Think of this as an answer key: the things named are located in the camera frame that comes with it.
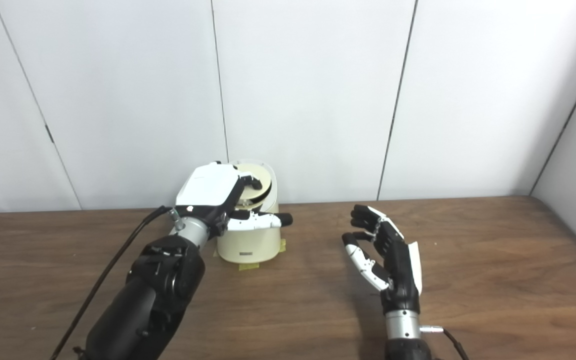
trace yellow tape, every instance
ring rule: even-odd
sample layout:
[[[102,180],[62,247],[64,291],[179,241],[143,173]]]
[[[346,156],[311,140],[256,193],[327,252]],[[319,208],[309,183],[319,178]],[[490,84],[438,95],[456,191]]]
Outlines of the yellow tape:
[[[254,264],[239,264],[239,271],[258,269],[258,268],[259,268],[259,262],[256,262]]]

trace beige appliance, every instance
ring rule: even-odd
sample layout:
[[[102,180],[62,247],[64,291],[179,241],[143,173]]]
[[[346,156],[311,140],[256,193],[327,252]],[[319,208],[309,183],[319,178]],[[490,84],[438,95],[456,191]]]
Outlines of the beige appliance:
[[[231,161],[239,171],[250,172],[258,178],[262,188],[255,190],[247,186],[237,203],[237,210],[252,210],[261,213],[278,213],[277,177],[269,164],[253,159]],[[222,259],[236,264],[266,262],[279,253],[281,233],[279,228],[228,231],[218,237],[217,252]]]

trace robotic hand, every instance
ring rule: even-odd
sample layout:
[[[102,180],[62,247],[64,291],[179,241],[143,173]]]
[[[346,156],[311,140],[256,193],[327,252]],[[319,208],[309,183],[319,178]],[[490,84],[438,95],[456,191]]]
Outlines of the robotic hand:
[[[361,275],[379,290],[388,334],[386,360],[431,360],[419,326],[422,282],[418,244],[406,244],[393,221],[370,206],[355,205],[350,216],[350,224],[364,231],[343,234],[343,244]],[[383,266],[362,251],[358,240],[373,244]]]
[[[211,162],[194,170],[179,191],[175,207],[160,208],[173,218],[171,234],[141,251],[126,285],[90,330],[86,350],[75,349],[80,359],[156,360],[177,331],[204,275],[200,250],[206,241],[229,230],[292,224],[290,214],[236,210],[247,186],[260,189],[261,182],[232,164]]]

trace black cable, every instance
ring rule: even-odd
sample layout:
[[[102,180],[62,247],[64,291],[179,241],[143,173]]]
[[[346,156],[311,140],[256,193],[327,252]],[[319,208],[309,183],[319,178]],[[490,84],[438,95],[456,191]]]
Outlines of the black cable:
[[[466,355],[466,350],[464,350],[464,347],[462,346],[461,342],[457,341],[457,339],[455,339],[452,333],[448,332],[448,330],[446,330],[445,328],[443,330],[443,333],[446,335],[446,337],[448,337],[448,339],[450,339],[455,350],[457,350],[457,353],[459,353],[459,356],[461,356],[462,360],[470,360],[468,358],[468,355]]]
[[[88,296],[86,297],[86,300],[84,300],[84,303],[82,303],[81,307],[79,308],[79,311],[75,315],[75,318],[72,319],[72,322],[71,322],[68,330],[66,330],[66,333],[64,333],[63,337],[61,338],[61,341],[59,341],[59,344],[57,344],[57,347],[52,352],[52,356],[50,356],[50,360],[55,360],[59,356],[59,353],[61,353],[62,349],[64,348],[64,345],[66,345],[66,342],[68,341],[68,338],[71,337],[71,334],[75,330],[75,327],[80,322],[80,319],[82,319],[84,312],[86,312],[86,309],[89,307],[90,302],[92,301],[95,294],[99,290],[99,287],[101,287],[101,284],[104,282],[106,276],[108,276],[108,273],[110,273],[110,270],[115,266],[115,264],[117,263],[119,258],[122,257],[122,255],[124,254],[126,249],[128,249],[130,244],[133,243],[133,240],[137,237],[137,235],[139,235],[139,233],[142,231],[142,229],[144,227],[146,227],[146,225],[150,224],[151,221],[157,219],[158,216],[160,216],[160,215],[166,214],[171,209],[172,209],[171,207],[166,207],[163,205],[158,207],[156,210],[151,212],[148,216],[144,217],[144,219],[141,221],[139,226],[137,226],[137,228],[135,228],[135,230],[132,231],[132,234],[130,234],[130,236],[128,237],[128,239],[126,239],[125,243],[123,243],[123,245],[121,246],[119,251],[117,251],[117,253],[115,253],[115,255],[112,257],[110,262],[108,262],[108,265],[106,265],[105,269],[103,269],[103,272],[101,273],[101,275],[99,275],[99,278],[94,283],[94,286],[92,287],[92,289],[90,289],[90,292],[89,292]]]

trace wooden table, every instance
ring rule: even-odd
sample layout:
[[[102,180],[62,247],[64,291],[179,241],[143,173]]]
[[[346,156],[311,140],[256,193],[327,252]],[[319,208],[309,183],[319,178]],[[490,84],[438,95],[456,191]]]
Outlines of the wooden table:
[[[366,202],[386,212],[423,266],[422,322],[452,330],[472,360],[576,360],[576,238],[530,197]],[[162,359],[382,360],[377,293],[341,243],[352,203],[284,205],[286,252],[238,271],[203,251],[206,274]],[[0,214],[0,359],[47,359],[91,285],[150,210]],[[75,359],[144,244],[110,273],[61,359]],[[443,335],[436,357],[457,360]]]

